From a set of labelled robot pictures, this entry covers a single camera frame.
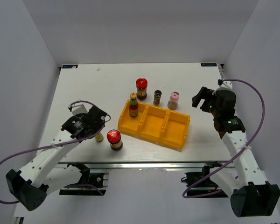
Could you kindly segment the small yellow-label oil bottle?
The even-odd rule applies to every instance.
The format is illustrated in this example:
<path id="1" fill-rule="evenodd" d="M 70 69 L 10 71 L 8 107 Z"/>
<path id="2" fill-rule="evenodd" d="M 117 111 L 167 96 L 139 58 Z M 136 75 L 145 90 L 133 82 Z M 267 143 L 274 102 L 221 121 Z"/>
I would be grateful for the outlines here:
<path id="1" fill-rule="evenodd" d="M 95 135 L 96 142 L 102 142 L 103 139 L 104 139 L 104 137 L 101 132 L 99 132 L 98 134 Z"/>

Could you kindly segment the yellow-cap green-label sauce bottle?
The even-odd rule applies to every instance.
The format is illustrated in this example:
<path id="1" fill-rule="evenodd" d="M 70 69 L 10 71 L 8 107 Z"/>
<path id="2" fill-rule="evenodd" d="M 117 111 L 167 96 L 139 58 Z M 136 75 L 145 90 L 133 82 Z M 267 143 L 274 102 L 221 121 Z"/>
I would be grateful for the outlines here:
<path id="1" fill-rule="evenodd" d="M 138 100 L 137 94 L 132 92 L 129 100 L 129 115 L 132 117 L 138 116 Z"/>

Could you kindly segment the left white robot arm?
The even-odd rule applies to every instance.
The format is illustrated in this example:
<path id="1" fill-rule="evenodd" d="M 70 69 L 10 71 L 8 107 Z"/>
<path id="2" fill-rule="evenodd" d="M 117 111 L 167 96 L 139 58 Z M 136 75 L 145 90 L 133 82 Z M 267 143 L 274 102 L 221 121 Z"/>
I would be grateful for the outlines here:
<path id="1" fill-rule="evenodd" d="M 87 113 L 71 116 L 47 150 L 41 151 L 18 171 L 11 169 L 6 180 L 9 191 L 28 211 L 38 208 L 45 198 L 62 188 L 90 185 L 90 169 L 81 162 L 72 162 L 53 174 L 52 169 L 82 141 L 92 139 L 105 126 L 108 114 L 96 106 Z"/>

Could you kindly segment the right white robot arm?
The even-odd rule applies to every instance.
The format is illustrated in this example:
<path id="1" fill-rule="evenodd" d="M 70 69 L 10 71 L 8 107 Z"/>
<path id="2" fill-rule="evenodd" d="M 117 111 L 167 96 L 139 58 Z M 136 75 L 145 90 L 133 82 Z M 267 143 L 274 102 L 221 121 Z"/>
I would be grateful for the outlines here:
<path id="1" fill-rule="evenodd" d="M 280 197 L 280 189 L 270 184 L 260 170 L 248 147 L 245 127 L 235 114 L 236 95 L 231 90 L 211 90 L 202 87 L 192 98 L 192 106 L 213 115 L 214 127 L 227 147 L 238 177 L 234 178 L 221 167 L 201 174 L 207 186 L 216 185 L 230 198 L 231 208 L 237 217 L 272 215 Z"/>

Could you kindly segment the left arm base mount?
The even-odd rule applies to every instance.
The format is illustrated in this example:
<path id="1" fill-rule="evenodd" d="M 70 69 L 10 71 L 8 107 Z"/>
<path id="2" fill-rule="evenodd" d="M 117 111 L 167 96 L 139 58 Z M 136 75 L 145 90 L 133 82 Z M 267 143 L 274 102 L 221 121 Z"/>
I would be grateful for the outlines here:
<path id="1" fill-rule="evenodd" d="M 108 186 L 108 173 L 103 171 L 92 172 L 86 165 L 75 162 L 69 163 L 67 167 L 76 167 L 81 173 L 77 183 L 71 187 L 65 187 L 59 190 L 62 196 L 104 196 Z"/>

